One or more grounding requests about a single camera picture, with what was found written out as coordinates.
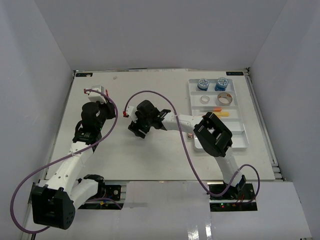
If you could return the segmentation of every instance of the white tray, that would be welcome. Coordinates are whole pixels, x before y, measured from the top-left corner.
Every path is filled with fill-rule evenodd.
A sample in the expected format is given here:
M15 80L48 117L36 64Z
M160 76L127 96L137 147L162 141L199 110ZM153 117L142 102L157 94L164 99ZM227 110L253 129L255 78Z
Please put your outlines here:
M218 79L208 79L209 87L207 91L198 89L199 79L189 79L189 95L191 112L193 116L204 115L207 112L212 112L214 107L222 108L223 112L229 112L229 116L221 116L220 120L230 129L232 132L232 148L233 149L246 149L249 146L245 126L242 122L240 110L238 107L237 94L232 79L228 79L229 84L225 92L232 96L232 103L229 106L217 106L216 99L221 91L215 91L215 86ZM201 96L206 95L209 97L207 104L200 102ZM193 135L194 150L201 152L202 148L198 138Z

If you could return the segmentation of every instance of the gray wall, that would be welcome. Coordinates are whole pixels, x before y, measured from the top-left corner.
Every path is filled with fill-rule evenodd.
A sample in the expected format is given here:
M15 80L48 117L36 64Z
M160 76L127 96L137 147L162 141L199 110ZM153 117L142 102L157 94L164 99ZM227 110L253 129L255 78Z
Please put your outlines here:
M287 0L36 0L73 70L243 69Z
M72 71L33 0L0 0L0 33L0 239L14 240L11 195L46 161ZM22 224L31 185L15 201Z
M320 4L289 0L252 66L253 87L283 175L320 240Z

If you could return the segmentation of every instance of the cable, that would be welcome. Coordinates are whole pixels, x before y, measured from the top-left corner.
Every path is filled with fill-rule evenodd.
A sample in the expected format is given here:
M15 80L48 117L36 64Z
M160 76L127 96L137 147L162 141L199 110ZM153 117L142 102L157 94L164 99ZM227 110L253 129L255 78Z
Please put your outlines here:
M235 177L236 177L236 175L238 174L238 172L239 172L242 168L244 168L244 167L250 167L250 168L252 168L252 169L255 171L255 173L256 173L257 181L258 181L258 187L257 187L257 190L256 190L256 193L255 193L254 197L253 197L250 201L246 202L246 204L249 204L249 203L251 203L254 199L256 199L256 197L257 197L257 195L258 195L258 193L259 193L259 190L260 190L260 176L259 176L259 173L258 173L258 171L256 170L256 168L255 168L254 166L250 165L250 164L243 164L241 167L239 167L239 169L233 174L230 182L227 184L227 186L225 187L225 189L224 189L221 193L214 194L214 193L210 192L210 191L206 188L206 186L204 185L204 183L201 181L199 175L198 175L197 172L196 172L196 169L194 168L194 165L193 165L192 162L191 162L191 158L190 158L189 153L188 153L188 150L187 150L187 146L186 146L185 139L184 139L184 136L183 136L183 131L182 131L181 124L180 124L180 121L179 121L178 113L177 113L177 111L176 111L175 106L173 105L173 103L172 103L168 98L166 98L164 95L162 95L162 94L160 94L160 93L158 93L158 92L156 92L156 91L151 91L151 90L139 91L139 92L133 94L133 95L128 99L128 101L127 101L126 104L125 104L124 111L126 111L130 100L131 100L133 97L135 97L136 95L142 94L142 93L152 93L152 94L156 94L156 95L164 98L164 99L171 105L171 107L172 107L172 109L173 109L173 112L174 112L174 114L175 114L175 118L176 118L176 122L177 122L178 128L179 128L180 137L181 137L181 141L182 141L182 146L183 146L183 149L184 149L186 158L187 158L187 160L188 160L188 162L189 162L189 165L190 165L190 167L191 167L191 170L193 171L193 174L194 174L195 178L198 180L199 184L202 186L202 188L203 188L210 196L213 196L213 197L216 197L216 198L217 198L217 197L221 197L222 195L224 195L224 194L228 191L228 189L230 188L231 183L232 183L233 180L235 179Z
M100 197L100 198L95 198L95 199L87 200L86 203L95 202L95 201L102 201L102 200L111 201L111 202L113 202L120 210L122 209L122 207L121 207L115 200L113 200L113 199L111 199L111 198L108 198L108 197Z
M94 92L94 93L100 94L100 95L102 95L103 97L105 97L110 103L112 103L113 106L114 106L114 110L115 110L115 120L114 120L113 125L111 126L110 130L107 132L107 134L106 134L105 136L103 136L100 140L96 141L94 144L89 145L89 146L87 146L87 147L85 147L85 148L83 148L83 149L81 149L81 150L79 150L79 151L74 152L74 153L73 153L74 155L79 154L79 153L82 153L82 152L84 152L84 151L86 151L86 150L88 150L88 149L96 146L97 144L99 144L100 142L102 142L104 139L106 139L106 138L111 134L111 132L113 131L113 129L115 128L116 123L117 123L117 120L118 120L118 109L117 109L116 104L114 103L114 101L112 101L111 98L109 98L106 94L104 94L104 93L102 93L102 92L99 92L99 91L96 91L96 90L93 90L93 89L85 89L85 90L84 90L84 93L86 93L86 92ZM37 170L33 171L33 172L30 173L28 176L26 176L26 177L18 184L18 186L16 187L16 189L15 189L14 192L13 192L13 195L12 195L12 198L11 198L11 202L10 202L10 215L11 215L11 218L12 218L14 224L17 226L18 229L20 229L21 231L23 231L23 232L25 232L25 233L27 233L27 234L38 234L38 233L41 233L41 232L43 232L43 231L45 231L45 230L47 230L47 229L49 228L49 226L46 226L46 227L43 228L43 229L40 229L40 230L37 230L37 231L31 231L31 230L25 229L23 226L21 226L21 225L18 223L18 221L17 221L17 219L16 219L16 216L15 216L15 212L14 212L15 198L16 198L17 193L18 193L19 189L21 188L21 186L22 186L29 178L31 178L33 175L37 174L38 172L40 172L40 171L43 170L43 169L46 169L46 168L48 168L48 167L50 167L50 166L52 166L52 165L54 165L54 164L57 164L57 163L59 163L59 162L61 162L61 161L63 161L63 160L66 160L66 159L68 159L68 158L70 158L70 157L72 157L72 154L68 154L68 155L66 155L66 156L64 156L64 157L62 157L62 158L59 158L58 160L55 160L55 161L53 161L53 162L51 162L51 163L48 163L48 164L46 164L46 165L38 168Z

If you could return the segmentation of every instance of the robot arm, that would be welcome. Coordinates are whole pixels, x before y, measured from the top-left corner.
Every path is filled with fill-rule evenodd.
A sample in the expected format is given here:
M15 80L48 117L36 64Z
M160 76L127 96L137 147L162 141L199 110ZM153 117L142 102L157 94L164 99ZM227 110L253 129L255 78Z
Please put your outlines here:
M137 107L128 106L123 113L132 122L128 129L136 136L145 138L151 127L166 131L179 130L176 116L170 110L159 111L154 105L144 100ZM222 172L223 182L228 184L239 167L233 156L232 133L213 113L204 116L178 116L183 132L192 133L198 137L203 149L217 161ZM245 176L239 171L227 192L237 196L246 183Z
M102 86L94 86L92 89L104 92ZM73 153L100 140L105 121L115 117L113 104L100 94L90 92L88 98L91 102L82 106L82 120L75 128L69 151L72 156L62 162L43 187L36 186L32 189L32 213L36 224L68 229L73 222L76 209L90 197L100 198L104 195L104 178L99 175L87 175L74 187L78 174L97 145L78 154Z

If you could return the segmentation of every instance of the purple cable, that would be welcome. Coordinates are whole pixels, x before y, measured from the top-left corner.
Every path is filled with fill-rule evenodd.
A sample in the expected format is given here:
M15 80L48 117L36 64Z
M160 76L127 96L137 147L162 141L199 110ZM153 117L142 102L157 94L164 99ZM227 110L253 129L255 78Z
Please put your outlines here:
M191 170L192 170L194 176L196 177L196 179L198 180L198 182L200 183L200 185L203 187L203 189L204 189L210 196L213 196L213 197L217 198L217 197L221 197L222 195L224 195L224 194L228 191L228 189L230 188L231 183L232 183L233 180L235 179L237 173L238 173L242 168L244 168L244 167L250 167L250 168L252 168L252 169L255 171L255 173L256 173L257 182L258 182L258 187L257 187L257 189L256 189L256 193L255 193L254 197L253 197L250 201L246 202L246 204L249 204L249 203L251 203L254 199L256 199L256 197L257 197L257 195L258 195L258 193L259 193L259 190L260 190L260 176L259 176L258 171L256 170L256 168L255 168L254 166L250 165L250 164L243 164L241 167L239 167L239 169L233 174L230 182L227 184L227 186L225 187L225 189L224 189L221 193L214 194L214 193L210 192L210 191L206 188L206 186L204 185L204 183L201 181L199 175L197 174L197 172L196 172L196 170L195 170L195 168L194 168L194 165L193 165L192 162L191 162L191 158L190 158L189 153L188 153L188 150L187 150L187 146L186 146L185 139L184 139L184 136L183 136L183 131L182 131L181 124L180 124L180 121L179 121L178 113L177 113L177 111L176 111L175 106L173 105L173 103L172 103L168 98L166 98L164 95L162 95L162 94L160 94L160 93L158 93L158 92L156 92L156 91L151 91L151 90L139 91L139 92L133 94L133 95L128 99L128 101L127 101L126 104L125 104L124 111L126 111L130 100L131 100L133 97L135 97L136 95L142 94L142 93L152 93L152 94L156 94L156 95L164 98L164 99L171 105L171 107L172 107L172 109L173 109L173 112L174 112L174 114L175 114L175 117L176 117L176 122L177 122L178 128L179 128L180 137L181 137L181 141L182 141L182 146L183 146L183 149L184 149L186 158L188 159L188 162L189 162L189 165L190 165L190 167L191 167Z
M111 199L111 198L108 198L108 197L100 197L100 198L90 199L90 200L87 200L86 203L95 202L95 201L104 201L104 200L111 201L111 202L113 202L120 210L122 209L122 207L121 207L115 200L113 200L113 199Z
M99 92L99 91L96 91L96 90L93 90L93 89L85 89L85 90L84 90L84 93L86 93L86 92L94 92L94 93L100 94L100 95L104 96L110 103L112 103L113 106L114 106L114 110L115 110L115 120L114 120L114 122L113 122L112 127L110 128L110 130L107 132L107 134L106 134L105 136L103 136L100 140L98 140L98 141L95 142L94 144L89 145L89 146L87 146L87 147L85 147L85 148L83 148L83 149L81 149L81 150L79 150L79 151L76 151L76 152L74 152L73 154L82 153L82 152L84 152L84 151L86 151L86 150L94 147L95 145L99 144L99 143L102 142L104 139L106 139L106 138L111 134L111 132L113 131L113 129L115 128L116 123L117 123L117 120L118 120L118 109L117 109L116 104L114 103L114 101L112 101L111 98L109 98L106 94L104 94L104 93L102 93L102 92ZM10 215L11 215L11 218L12 218L14 224L17 226L18 229L20 229L21 231L23 231L23 232L25 232L25 233L27 233L27 234L38 234L38 233L41 233L41 232L43 232L43 231L45 231L45 230L47 230L47 229L49 228L49 226L46 226L46 227L43 228L43 229L40 229L40 230L37 230L37 231L31 231L31 230L25 229L23 226L21 226L21 225L18 223L18 221L17 221L17 219L16 219L16 216L15 216L15 212L14 212L15 198L16 198L16 195L17 195L19 189L21 188L21 186L22 186L29 178L31 178L33 175L37 174L38 172L40 172L40 171L43 170L43 169L46 169L46 168L48 168L48 167L50 167L50 166L52 166L52 165L54 165L54 164L57 164L57 163L59 163L59 162L61 162L61 161L63 161L63 160L66 160L66 159L68 159L68 158L70 158L70 157L72 157L72 154L69 154L69 155L67 155L67 156L64 156L64 157L62 157L62 158L60 158L60 159L58 159L58 160L55 160L55 161L53 161L53 162L51 162L51 163L48 163L47 165L44 165L44 166L38 168L37 170L33 171L33 172L30 173L28 176L26 176L26 177L18 184L18 186L16 187L16 189L15 189L14 192L13 192L13 195L12 195L12 198L11 198L11 202L10 202Z

